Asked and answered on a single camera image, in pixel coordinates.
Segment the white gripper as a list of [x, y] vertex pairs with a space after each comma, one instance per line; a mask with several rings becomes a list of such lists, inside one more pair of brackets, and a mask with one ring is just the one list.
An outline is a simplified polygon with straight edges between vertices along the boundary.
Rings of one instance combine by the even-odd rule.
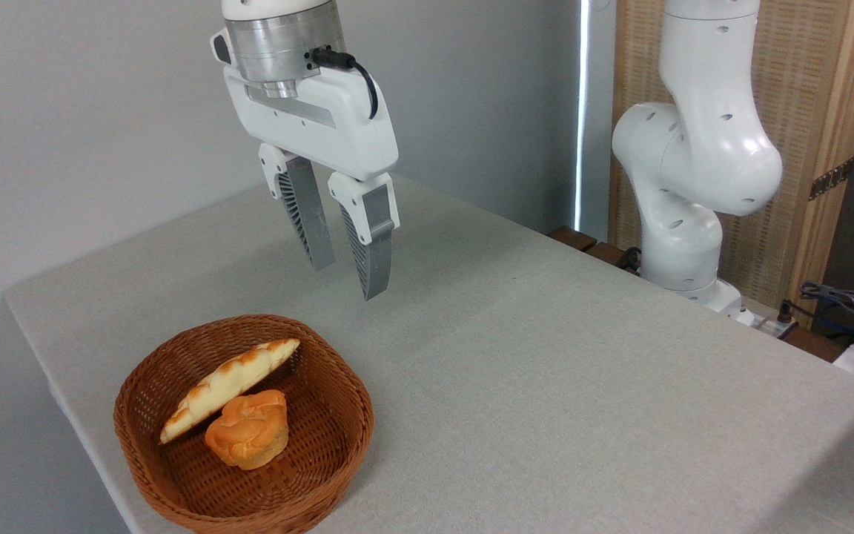
[[242, 77], [226, 30], [211, 37], [211, 50], [224, 63], [241, 124], [264, 142], [259, 158], [271, 196], [281, 200], [313, 268], [335, 263], [336, 254], [309, 161], [338, 171], [328, 189], [341, 206], [363, 297], [382, 294], [392, 232], [400, 227], [392, 178], [384, 173], [399, 161], [399, 148], [377, 83], [352, 55], [326, 45], [296, 55], [315, 74], [297, 80], [295, 97], [275, 98], [267, 85]]

